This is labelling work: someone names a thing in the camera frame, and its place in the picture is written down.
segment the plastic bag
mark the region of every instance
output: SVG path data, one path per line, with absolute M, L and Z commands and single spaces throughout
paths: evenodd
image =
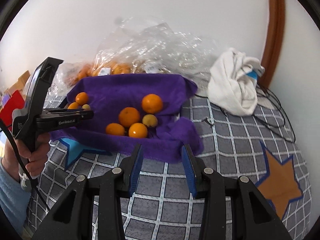
M 220 52 L 209 38 L 175 33 L 156 18 L 131 18 L 100 44 L 91 75 L 177 73 L 206 96 L 210 67 Z
M 87 77 L 92 70 L 90 63 L 62 63 L 59 65 L 57 72 L 48 89 L 43 108 L 53 107 L 53 102 L 59 103 L 71 88 L 82 78 Z M 24 96 L 27 95 L 33 74 L 29 77 L 22 91 Z

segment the purple towel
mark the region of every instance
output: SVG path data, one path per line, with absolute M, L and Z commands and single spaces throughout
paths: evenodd
M 203 144 L 193 123 L 176 115 L 182 104 L 197 90 L 196 84 L 173 74 L 121 74 L 82 79 L 68 93 L 68 102 L 74 102 L 80 92 L 89 96 L 94 118 L 83 121 L 77 127 L 51 132 L 51 139 L 70 138 L 80 143 L 108 152 L 131 154 L 136 144 L 142 144 L 144 156 L 149 159 L 176 163 L 181 161 L 181 146 L 190 144 L 197 155 Z M 118 114 L 125 107 L 135 107 L 141 118 L 142 98 L 148 94 L 159 95 L 164 109 L 156 114 L 158 126 L 149 132 L 149 138 L 131 138 L 105 134 L 105 128 L 118 122 Z

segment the blue gripper pad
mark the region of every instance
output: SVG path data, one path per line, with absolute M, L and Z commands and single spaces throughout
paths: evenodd
M 132 194 L 137 189 L 142 162 L 143 162 L 143 150 L 142 150 L 142 147 L 140 147 L 136 160 L 134 162 L 131 174 L 130 174 L 130 182 L 129 182 L 129 190 L 128 190 L 130 197 L 132 197 Z
M 188 188 L 190 193 L 193 197 L 196 197 L 197 195 L 197 189 L 196 189 L 196 175 L 193 171 L 190 158 L 187 152 L 187 149 L 185 146 L 182 146 L 181 149 L 181 157 L 182 157 L 182 164 L 184 168 L 184 173 L 186 174 Z

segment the orange star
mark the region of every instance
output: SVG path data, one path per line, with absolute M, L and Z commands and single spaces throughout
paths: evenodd
M 273 203 L 278 217 L 283 219 L 289 203 L 303 197 L 303 192 L 295 178 L 293 155 L 281 163 L 261 141 L 260 143 L 267 174 L 256 183 L 256 187 L 266 199 Z

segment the human hand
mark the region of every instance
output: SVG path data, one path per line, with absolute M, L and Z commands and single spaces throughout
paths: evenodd
M 16 140 L 16 144 L 21 157 L 29 159 L 29 163 L 26 165 L 27 171 L 31 176 L 38 176 L 44 169 L 44 164 L 48 160 L 47 153 L 50 150 L 50 135 L 49 133 L 43 133 L 38 136 L 37 141 L 40 143 L 39 148 L 31 153 L 29 149 L 21 140 Z M 4 157 L 2 158 L 2 165 L 7 173 L 16 181 L 20 180 L 19 176 L 19 163 L 14 154 L 10 142 L 5 142 Z

